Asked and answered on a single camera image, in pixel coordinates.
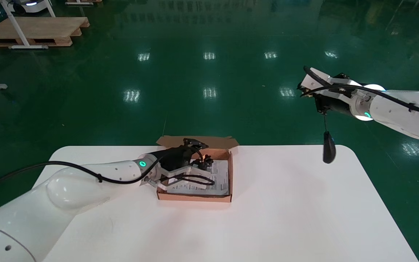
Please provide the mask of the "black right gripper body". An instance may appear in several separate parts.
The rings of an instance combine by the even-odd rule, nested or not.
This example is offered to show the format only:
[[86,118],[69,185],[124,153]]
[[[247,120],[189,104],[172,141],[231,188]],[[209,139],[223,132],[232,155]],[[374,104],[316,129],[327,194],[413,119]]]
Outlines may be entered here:
[[338,112],[348,116],[355,116],[351,110],[351,97],[339,94],[338,96],[326,96],[326,111]]

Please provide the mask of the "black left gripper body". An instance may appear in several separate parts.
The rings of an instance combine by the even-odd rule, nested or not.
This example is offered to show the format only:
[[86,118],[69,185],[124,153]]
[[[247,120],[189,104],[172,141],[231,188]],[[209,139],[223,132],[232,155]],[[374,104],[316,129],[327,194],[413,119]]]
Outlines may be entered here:
[[166,150],[157,151],[157,158],[161,158],[159,160],[161,168],[166,171],[173,171],[188,166],[195,150],[196,149],[191,146],[168,148]]

